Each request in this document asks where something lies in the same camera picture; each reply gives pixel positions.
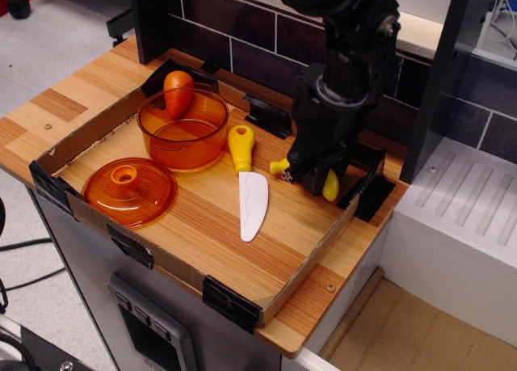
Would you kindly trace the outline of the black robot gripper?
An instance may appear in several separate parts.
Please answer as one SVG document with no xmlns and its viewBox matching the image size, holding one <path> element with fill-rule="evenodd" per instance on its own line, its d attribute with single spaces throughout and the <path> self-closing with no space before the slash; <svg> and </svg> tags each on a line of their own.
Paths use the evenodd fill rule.
<svg viewBox="0 0 517 371">
<path fill-rule="evenodd" d="M 287 159 L 292 171 L 304 169 L 300 184 L 313 196 L 322 194 L 330 170 L 338 181 L 345 175 L 377 96 L 364 64 L 314 63 L 297 76 L 291 111 L 296 139 Z"/>
</svg>

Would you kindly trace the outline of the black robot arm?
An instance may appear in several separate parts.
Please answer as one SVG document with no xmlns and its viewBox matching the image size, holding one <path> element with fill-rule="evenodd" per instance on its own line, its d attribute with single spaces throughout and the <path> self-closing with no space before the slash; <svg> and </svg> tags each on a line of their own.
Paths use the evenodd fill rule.
<svg viewBox="0 0 517 371">
<path fill-rule="evenodd" d="M 393 81 L 399 23 L 397 0 L 281 0 L 323 19 L 326 58 L 300 72 L 292 100 L 296 139 L 284 179 L 336 200 L 339 180 L 367 116 Z"/>
</svg>

